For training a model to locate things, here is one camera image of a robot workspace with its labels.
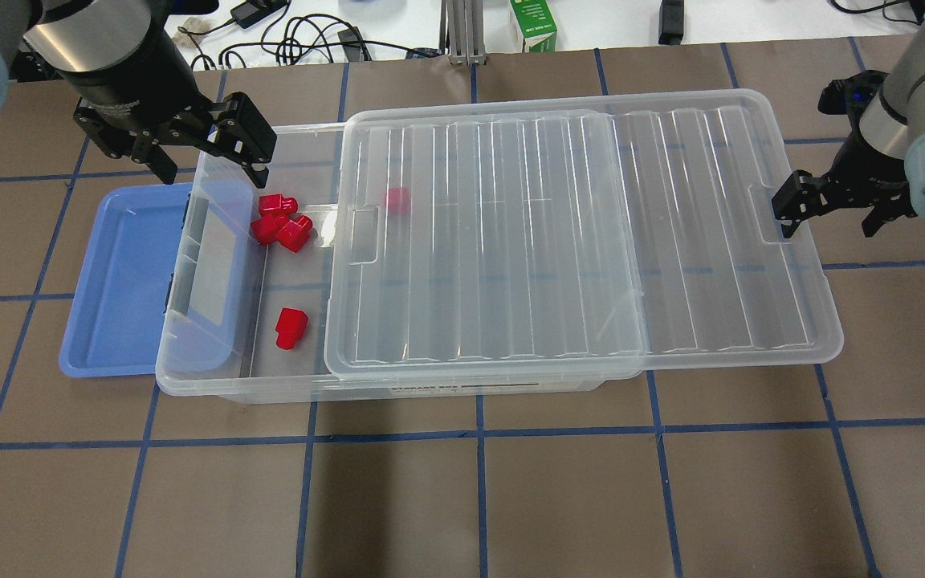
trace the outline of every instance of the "green carton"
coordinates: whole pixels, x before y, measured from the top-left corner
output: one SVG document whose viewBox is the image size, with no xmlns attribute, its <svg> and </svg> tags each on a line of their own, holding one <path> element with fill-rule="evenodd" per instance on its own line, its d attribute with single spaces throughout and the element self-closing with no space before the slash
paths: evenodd
<svg viewBox="0 0 925 578">
<path fill-rule="evenodd" d="M 510 0 L 510 3 L 524 52 L 554 52 L 559 29 L 548 10 L 548 0 Z"/>
</svg>

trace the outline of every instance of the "red plastic piece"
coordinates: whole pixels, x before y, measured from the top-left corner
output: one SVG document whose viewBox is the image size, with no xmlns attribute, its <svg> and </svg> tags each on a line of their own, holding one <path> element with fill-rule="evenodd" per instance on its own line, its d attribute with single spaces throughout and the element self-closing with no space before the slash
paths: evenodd
<svg viewBox="0 0 925 578">
<path fill-rule="evenodd" d="M 276 320 L 276 347 L 293 350 L 298 340 L 305 334 L 305 325 L 309 323 L 305 311 L 284 307 Z"/>
<path fill-rule="evenodd" d="M 276 241 L 276 234 L 290 220 L 286 215 L 263 215 L 262 218 L 252 221 L 250 227 L 260 245 L 269 245 Z"/>
<path fill-rule="evenodd" d="M 260 215 L 287 215 L 298 212 L 298 201 L 294 197 L 279 194 L 264 194 L 259 198 Z"/>
<path fill-rule="evenodd" d="M 409 213 L 409 188 L 400 186 L 388 189 L 388 195 L 385 197 L 385 204 L 388 205 L 390 215 L 408 215 Z"/>
<path fill-rule="evenodd" d="M 292 253 L 297 253 L 305 242 L 309 240 L 309 231 L 312 230 L 312 219 L 305 215 L 295 217 L 276 234 L 276 241 L 285 246 Z"/>
</svg>

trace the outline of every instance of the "plastic storage box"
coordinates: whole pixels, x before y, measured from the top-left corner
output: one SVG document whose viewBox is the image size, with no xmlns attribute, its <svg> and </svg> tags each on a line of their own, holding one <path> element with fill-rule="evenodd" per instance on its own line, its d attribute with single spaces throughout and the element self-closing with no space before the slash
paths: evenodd
<svg viewBox="0 0 925 578">
<path fill-rule="evenodd" d="M 843 336 L 768 102 L 718 91 L 364 112 L 278 129 L 267 189 L 202 155 L 157 379 L 249 403 L 593 389 L 826 361 Z M 249 231 L 294 195 L 299 253 Z M 294 351 L 282 307 L 309 314 Z"/>
</svg>

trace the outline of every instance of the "red object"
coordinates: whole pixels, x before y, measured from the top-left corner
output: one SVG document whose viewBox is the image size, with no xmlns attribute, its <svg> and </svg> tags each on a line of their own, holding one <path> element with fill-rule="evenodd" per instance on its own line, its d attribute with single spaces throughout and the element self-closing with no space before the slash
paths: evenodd
<svg viewBox="0 0 925 578">
<path fill-rule="evenodd" d="M 297 253 L 305 242 L 309 240 L 309 231 L 312 230 L 312 219 L 305 215 L 295 217 L 295 220 L 280 228 L 276 234 L 276 241 L 285 246 L 292 253 Z"/>
<path fill-rule="evenodd" d="M 309 317 L 305 311 L 289 307 L 280 310 L 280 317 L 276 320 L 276 347 L 293 350 L 297 341 L 304 336 L 308 322 Z"/>
<path fill-rule="evenodd" d="M 389 188 L 388 195 L 385 197 L 385 204 L 388 205 L 389 214 L 408 215 L 409 188 L 404 186 Z"/>
<path fill-rule="evenodd" d="M 298 212 L 298 201 L 294 197 L 279 194 L 264 194 L 259 198 L 260 215 L 291 215 Z"/>
<path fill-rule="evenodd" d="M 262 218 L 252 221 L 250 227 L 260 245 L 269 245 L 276 241 L 276 234 L 287 224 L 287 221 L 290 219 L 285 215 L 263 215 Z"/>
</svg>

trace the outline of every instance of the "blue tray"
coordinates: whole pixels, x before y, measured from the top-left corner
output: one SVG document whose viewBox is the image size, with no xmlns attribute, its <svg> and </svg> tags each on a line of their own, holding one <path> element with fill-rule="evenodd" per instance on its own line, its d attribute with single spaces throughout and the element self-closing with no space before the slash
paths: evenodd
<svg viewBox="0 0 925 578">
<path fill-rule="evenodd" d="M 59 350 L 70 377 L 155 373 L 190 184 L 125 187 L 99 205 Z"/>
</svg>

